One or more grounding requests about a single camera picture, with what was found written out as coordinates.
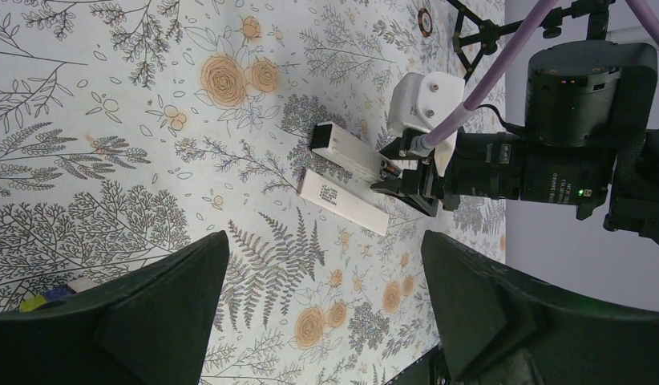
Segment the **purple rod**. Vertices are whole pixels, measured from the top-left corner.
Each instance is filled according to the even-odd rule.
[[[627,5],[659,46],[659,20],[648,3],[645,0],[627,0]]]
[[[469,97],[460,104],[455,111],[457,113],[450,114],[445,120],[434,128],[431,132],[422,138],[423,146],[427,150],[432,150],[436,145],[447,139],[458,128],[462,127],[471,113],[483,102],[490,93],[492,88],[497,84],[499,79],[507,71],[507,68],[516,59],[516,56],[523,49],[528,42],[532,33],[542,24],[544,18],[552,10],[558,0],[539,0],[532,8],[528,16],[519,26],[519,29],[511,37],[505,48],[499,53],[497,60],[487,70],[487,74],[481,79],[480,83],[474,88],[474,91]]]

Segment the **yellow object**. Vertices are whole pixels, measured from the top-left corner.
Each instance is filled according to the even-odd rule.
[[[38,307],[40,307],[41,305],[43,305],[47,302],[48,301],[46,300],[46,298],[44,298],[44,296],[40,294],[40,295],[38,295],[34,298],[30,298],[26,301],[23,301],[20,304],[20,311],[21,312],[32,311],[32,310],[37,309]]]

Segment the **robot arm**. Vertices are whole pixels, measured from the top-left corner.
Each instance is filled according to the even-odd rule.
[[[403,78],[388,117],[399,138],[382,154],[417,160],[417,168],[373,184],[374,191],[430,216],[440,201],[454,210],[469,195],[574,205],[583,220],[605,203],[610,186],[604,227],[659,244],[659,130],[645,129],[657,84],[651,46],[590,39],[541,51],[529,65],[525,127],[460,128],[433,151],[413,151],[442,116],[454,115],[462,81],[437,73]]]

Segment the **floral wallpaper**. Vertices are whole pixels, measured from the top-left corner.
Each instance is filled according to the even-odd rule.
[[[501,0],[466,3],[502,22]],[[382,148],[408,71],[463,74],[455,17],[429,0],[1,0],[0,312],[224,229],[200,383],[387,382],[438,342],[423,232],[503,261],[504,205],[429,218],[379,197],[382,237],[296,191],[306,168],[357,186],[309,151],[315,123]],[[487,102],[503,110],[503,82]],[[479,111],[467,130],[500,126]]]

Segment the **round sticker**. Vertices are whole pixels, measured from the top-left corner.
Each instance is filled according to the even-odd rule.
[[[417,23],[419,24],[419,30],[422,31],[424,37],[431,36],[431,33],[434,31],[434,22],[431,20],[431,14],[426,8],[419,10]]]

